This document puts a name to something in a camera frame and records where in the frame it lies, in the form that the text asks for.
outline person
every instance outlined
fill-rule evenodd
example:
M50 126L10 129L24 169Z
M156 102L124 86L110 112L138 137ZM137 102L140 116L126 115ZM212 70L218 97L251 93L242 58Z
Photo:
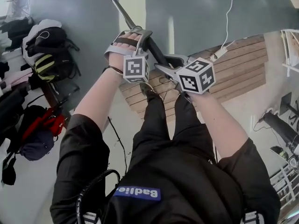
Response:
M122 37L140 38L135 33ZM135 50L126 43L114 45ZM110 53L109 65L123 70L123 55ZM107 170L109 148L102 132L122 82L116 69L104 71L68 124L50 208L54 224L76 223L79 193ZM266 224L277 223L279 197L256 146L212 95L189 93L205 124L198 120L194 106L178 96L170 140L162 99L148 84L140 88L148 101L144 123L133 139L128 172L106 203L101 223L239 224L252 211L261 214ZM218 163L213 142L222 157ZM105 182L100 182L89 193L84 211L96 212L104 199Z

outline wooden floor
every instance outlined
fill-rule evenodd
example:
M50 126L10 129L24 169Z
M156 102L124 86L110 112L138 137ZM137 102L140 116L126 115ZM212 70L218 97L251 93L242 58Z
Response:
M212 52L216 52L219 48L220 46L199 52L193 57L209 60ZM228 52L214 62L217 83L210 88L210 93L220 102L224 102L265 84L264 63L267 61L263 35L234 42L228 47ZM172 90L174 84L156 70L150 72L149 83L164 99L167 122L174 120L174 104L178 96L178 91ZM131 109L143 119L147 101L141 94L139 85L123 84L120 90Z

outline person's right hand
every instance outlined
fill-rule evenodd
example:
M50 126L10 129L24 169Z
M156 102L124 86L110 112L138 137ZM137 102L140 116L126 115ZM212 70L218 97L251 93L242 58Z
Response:
M135 41L139 41L141 35L138 35L137 33L126 33L125 35L121 35L120 37L124 37L124 38L128 38L128 39L132 39ZM117 47L122 47L122 48L127 48L129 50L136 50L136 47L134 46L130 46L128 44L124 44L124 43L113 43L114 46ZM110 52L109 54L109 65L113 66L121 71L123 71L123 57L124 55L122 54L118 54L115 52Z

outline blue label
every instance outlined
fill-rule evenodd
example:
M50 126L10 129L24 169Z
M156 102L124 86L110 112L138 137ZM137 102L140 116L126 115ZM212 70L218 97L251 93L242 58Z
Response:
M144 188L144 187L118 187L113 196L130 196L134 198L146 200L161 200L160 189Z

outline forearm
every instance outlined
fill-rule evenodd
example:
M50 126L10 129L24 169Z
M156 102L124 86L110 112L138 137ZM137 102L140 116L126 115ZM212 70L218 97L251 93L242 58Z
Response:
M248 139L241 125L208 92L191 94L222 158L232 156Z
M77 106L74 114L83 114L92 119L103 132L109 110L122 81L112 69L107 69L92 86Z

